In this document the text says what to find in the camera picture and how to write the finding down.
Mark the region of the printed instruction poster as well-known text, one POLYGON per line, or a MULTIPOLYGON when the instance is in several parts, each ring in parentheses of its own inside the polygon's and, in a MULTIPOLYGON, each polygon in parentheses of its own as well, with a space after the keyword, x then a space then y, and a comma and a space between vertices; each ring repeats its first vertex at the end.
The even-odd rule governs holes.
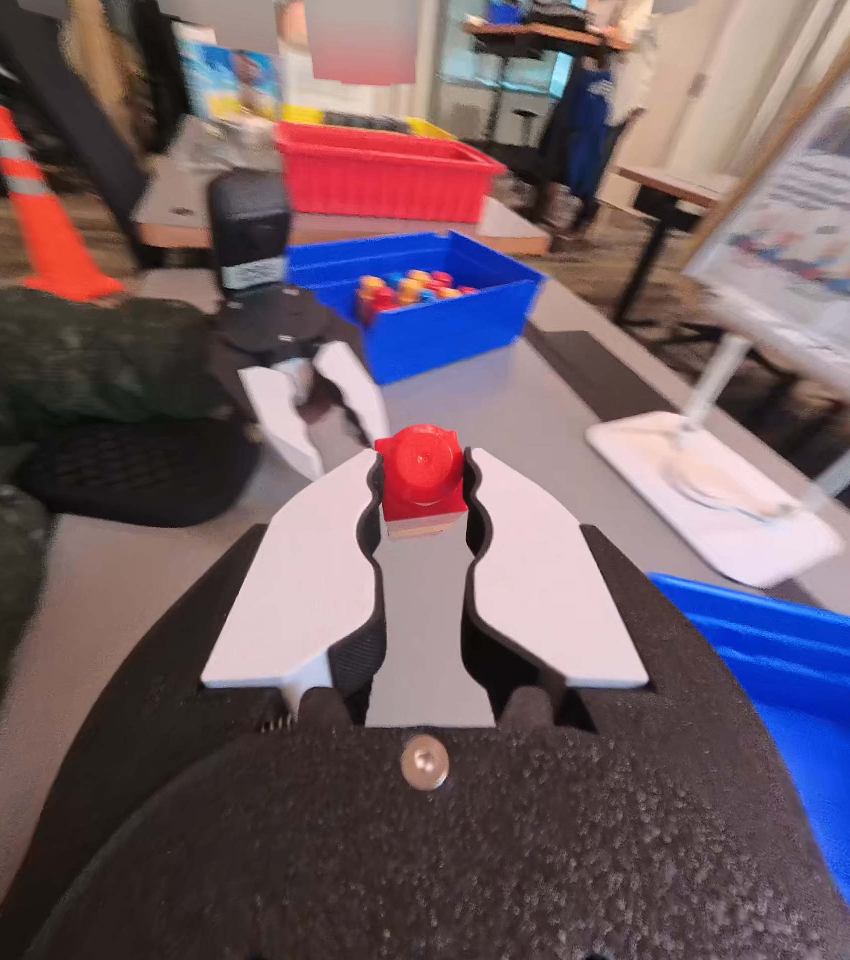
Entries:
POLYGON ((737 287, 797 318, 850 304, 850 106, 790 151, 695 263, 701 282, 737 287))

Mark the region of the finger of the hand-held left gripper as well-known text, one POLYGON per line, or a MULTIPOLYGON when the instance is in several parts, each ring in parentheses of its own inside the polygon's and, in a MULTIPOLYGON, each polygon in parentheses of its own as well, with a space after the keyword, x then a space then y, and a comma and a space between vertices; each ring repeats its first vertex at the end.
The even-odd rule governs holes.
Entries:
POLYGON ((239 380, 264 438, 298 474, 315 481, 324 464, 298 412, 298 385, 293 374, 264 366, 239 371, 239 380))
POLYGON ((381 389, 346 342, 323 343, 315 354, 315 370, 338 390, 344 409, 369 445, 389 437, 381 389))

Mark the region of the blue printed box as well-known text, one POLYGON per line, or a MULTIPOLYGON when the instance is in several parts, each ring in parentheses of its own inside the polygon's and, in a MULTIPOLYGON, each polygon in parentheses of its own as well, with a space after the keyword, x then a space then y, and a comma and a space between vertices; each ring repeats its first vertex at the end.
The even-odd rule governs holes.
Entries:
POLYGON ((221 47, 211 28, 181 21, 171 28, 192 115, 229 123, 251 116, 281 119, 282 83, 271 56, 221 47))

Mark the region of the orange traffic cone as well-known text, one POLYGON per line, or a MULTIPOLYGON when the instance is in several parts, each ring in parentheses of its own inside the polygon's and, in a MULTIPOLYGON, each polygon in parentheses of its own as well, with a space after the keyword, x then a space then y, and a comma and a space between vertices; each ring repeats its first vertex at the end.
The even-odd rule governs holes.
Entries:
POLYGON ((32 266, 24 286, 74 303, 124 293, 102 272, 58 197, 50 189, 10 109, 0 103, 0 175, 32 266))

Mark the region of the red mega block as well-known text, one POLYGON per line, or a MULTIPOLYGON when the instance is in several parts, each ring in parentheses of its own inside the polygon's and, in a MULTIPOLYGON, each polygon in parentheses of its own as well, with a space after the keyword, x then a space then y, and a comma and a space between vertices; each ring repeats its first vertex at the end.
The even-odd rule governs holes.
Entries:
POLYGON ((386 523, 438 523, 467 512, 464 453, 455 430, 412 425, 378 439, 374 448, 383 458, 386 523))

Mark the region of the red plastic bin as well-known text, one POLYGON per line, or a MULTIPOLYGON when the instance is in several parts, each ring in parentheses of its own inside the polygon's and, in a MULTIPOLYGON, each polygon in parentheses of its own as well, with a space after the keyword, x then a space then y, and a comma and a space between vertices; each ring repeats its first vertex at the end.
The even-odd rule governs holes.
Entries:
POLYGON ((456 140, 280 122, 275 148, 298 213, 475 224, 505 166, 456 140))

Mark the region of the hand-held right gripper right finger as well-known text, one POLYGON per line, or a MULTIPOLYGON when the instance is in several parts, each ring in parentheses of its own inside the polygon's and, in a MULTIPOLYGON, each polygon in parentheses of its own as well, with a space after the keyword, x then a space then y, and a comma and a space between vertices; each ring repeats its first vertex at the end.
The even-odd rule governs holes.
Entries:
POLYGON ((641 690, 650 676, 583 526, 483 448, 464 453, 462 661, 502 716, 521 688, 556 713, 577 690, 641 690))

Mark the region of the grey table with wooden edge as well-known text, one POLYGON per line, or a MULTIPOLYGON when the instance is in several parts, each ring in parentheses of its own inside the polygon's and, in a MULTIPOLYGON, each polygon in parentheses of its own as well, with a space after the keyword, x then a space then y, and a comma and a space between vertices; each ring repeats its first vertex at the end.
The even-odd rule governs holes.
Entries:
MULTIPOLYGON (((212 246, 207 187, 224 170, 214 153, 213 128, 191 115, 180 121, 170 146, 154 160, 148 185, 131 215, 145 244, 161 249, 212 246)), ((472 224, 297 213, 290 241, 305 245, 450 231, 517 258, 542 257, 551 246, 551 234, 490 197, 483 200, 479 221, 472 224)))

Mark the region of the wooden background desk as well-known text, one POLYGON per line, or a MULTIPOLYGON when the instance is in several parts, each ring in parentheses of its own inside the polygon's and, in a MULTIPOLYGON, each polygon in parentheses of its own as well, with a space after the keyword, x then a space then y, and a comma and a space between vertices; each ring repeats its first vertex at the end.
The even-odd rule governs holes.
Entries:
POLYGON ((672 234, 691 234, 705 213, 717 206, 738 178, 729 174, 692 178, 659 167, 622 165, 614 173, 638 187, 632 207, 650 219, 652 226, 647 244, 614 306, 611 321, 624 329, 647 327, 650 320, 631 318, 630 313, 666 242, 672 234))

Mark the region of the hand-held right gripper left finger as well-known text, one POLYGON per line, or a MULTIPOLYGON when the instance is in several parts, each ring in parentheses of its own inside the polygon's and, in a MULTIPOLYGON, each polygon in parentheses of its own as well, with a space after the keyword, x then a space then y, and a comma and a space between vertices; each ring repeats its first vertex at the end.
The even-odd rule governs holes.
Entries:
POLYGON ((207 689, 277 689, 298 714, 304 694, 336 690, 366 718, 383 665, 383 458, 365 450, 278 510, 225 619, 201 681, 207 689))

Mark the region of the group of mega blocks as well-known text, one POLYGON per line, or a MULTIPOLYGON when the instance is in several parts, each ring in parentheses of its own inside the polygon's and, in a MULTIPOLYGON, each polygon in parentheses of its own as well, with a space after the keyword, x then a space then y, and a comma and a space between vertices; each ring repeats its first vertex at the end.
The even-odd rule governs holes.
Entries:
POLYGON ((354 315, 362 326, 368 328, 382 313, 428 306, 479 291, 478 287, 456 283, 449 272, 442 270, 393 271, 385 275, 366 273, 359 278, 355 289, 354 315))

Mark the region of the blue plastic bin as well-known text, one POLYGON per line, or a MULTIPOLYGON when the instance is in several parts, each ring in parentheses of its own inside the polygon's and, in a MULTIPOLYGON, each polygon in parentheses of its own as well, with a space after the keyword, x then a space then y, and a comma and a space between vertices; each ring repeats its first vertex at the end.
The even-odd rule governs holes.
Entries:
POLYGON ((755 705, 850 906, 850 616, 650 573, 755 705))
POLYGON ((355 348, 382 386, 511 345, 544 283, 539 271, 454 231, 290 246, 287 278, 335 313, 334 338, 355 348), (356 312, 361 278, 416 269, 443 271, 476 292, 387 310, 365 326, 356 312))

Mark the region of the yellow plastic bin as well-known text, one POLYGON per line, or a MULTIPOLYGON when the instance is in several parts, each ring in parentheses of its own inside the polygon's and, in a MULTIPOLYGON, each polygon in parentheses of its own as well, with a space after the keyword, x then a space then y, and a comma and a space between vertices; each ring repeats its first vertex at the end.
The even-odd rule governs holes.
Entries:
POLYGON ((314 106, 285 104, 280 116, 288 123, 310 126, 335 127, 340 129, 371 131, 377 133, 395 134, 399 136, 430 138, 455 141, 453 134, 435 126, 430 121, 411 116, 390 116, 377 114, 360 114, 345 111, 334 111, 314 106))

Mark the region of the blue jacket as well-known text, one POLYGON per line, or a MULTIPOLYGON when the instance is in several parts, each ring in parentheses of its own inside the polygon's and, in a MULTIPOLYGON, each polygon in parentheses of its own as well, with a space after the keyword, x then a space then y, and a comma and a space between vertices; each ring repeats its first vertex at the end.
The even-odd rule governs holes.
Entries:
POLYGON ((564 91, 563 183, 583 202, 597 189, 614 86, 610 68, 579 69, 564 91))

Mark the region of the wooden standing desk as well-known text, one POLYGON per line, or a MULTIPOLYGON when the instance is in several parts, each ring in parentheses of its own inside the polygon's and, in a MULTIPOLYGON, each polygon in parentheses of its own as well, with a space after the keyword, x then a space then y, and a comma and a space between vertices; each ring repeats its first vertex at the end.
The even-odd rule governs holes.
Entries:
POLYGON ((463 21, 459 26, 471 39, 476 53, 493 56, 498 61, 491 107, 482 136, 484 147, 496 141, 505 76, 511 61, 518 58, 537 59, 546 52, 567 54, 573 60, 570 76, 574 77, 584 57, 594 60, 598 66, 606 66, 606 61, 612 54, 623 53, 630 48, 630 44, 622 39, 616 28, 576 31, 539 22, 493 25, 471 20, 463 21))

